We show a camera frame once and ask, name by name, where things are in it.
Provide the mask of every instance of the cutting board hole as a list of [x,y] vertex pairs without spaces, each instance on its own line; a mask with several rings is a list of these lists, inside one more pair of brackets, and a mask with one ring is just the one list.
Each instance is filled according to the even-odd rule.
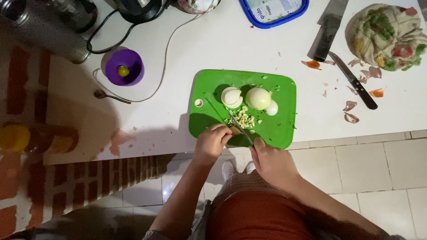
[[194,105],[200,108],[201,106],[203,106],[203,101],[201,99],[197,99],[196,101],[194,101]]

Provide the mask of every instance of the knife handle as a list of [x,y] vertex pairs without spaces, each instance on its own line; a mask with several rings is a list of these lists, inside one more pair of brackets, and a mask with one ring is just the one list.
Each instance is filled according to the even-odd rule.
[[366,89],[362,86],[359,80],[351,81],[351,85],[353,85],[354,89],[356,89],[360,98],[369,109],[375,110],[378,108],[378,105],[375,103],[375,101],[372,99]]
[[319,31],[323,32],[313,57],[314,60],[319,62],[324,62],[326,60],[340,23],[340,20],[333,16],[329,15],[325,18],[324,25],[319,29]]

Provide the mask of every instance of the metal cylinder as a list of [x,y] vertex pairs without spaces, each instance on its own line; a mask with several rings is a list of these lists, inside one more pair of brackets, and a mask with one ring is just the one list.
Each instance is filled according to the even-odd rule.
[[42,1],[0,0],[0,20],[22,40],[72,63],[83,63],[90,55],[87,41],[63,24]]

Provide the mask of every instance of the green cutting board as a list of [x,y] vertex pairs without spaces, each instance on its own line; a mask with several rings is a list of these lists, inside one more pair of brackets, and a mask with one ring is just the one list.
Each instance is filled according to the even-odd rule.
[[[242,91],[243,104],[234,110],[242,109],[246,104],[247,92],[255,87],[272,91],[272,99],[276,101],[279,110],[275,116],[269,116],[265,111],[258,111],[248,107],[246,114],[255,117],[255,127],[245,129],[250,138],[261,136],[271,146],[285,149],[292,143],[295,109],[296,109],[296,85],[289,77],[233,70],[203,70],[196,77],[193,96],[190,101],[190,119],[188,129],[194,137],[198,137],[206,128],[216,123],[223,123],[229,119],[225,106],[221,102],[222,91],[230,86],[237,87]],[[201,107],[195,102],[202,100]],[[250,146],[249,141],[243,134],[232,137],[228,143],[234,146]]]

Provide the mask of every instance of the colorful towel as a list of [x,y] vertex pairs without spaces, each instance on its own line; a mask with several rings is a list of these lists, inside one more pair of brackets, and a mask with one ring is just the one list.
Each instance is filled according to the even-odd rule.
[[406,71],[421,64],[427,36],[415,8],[372,4],[358,15],[351,25],[358,58],[387,71]]

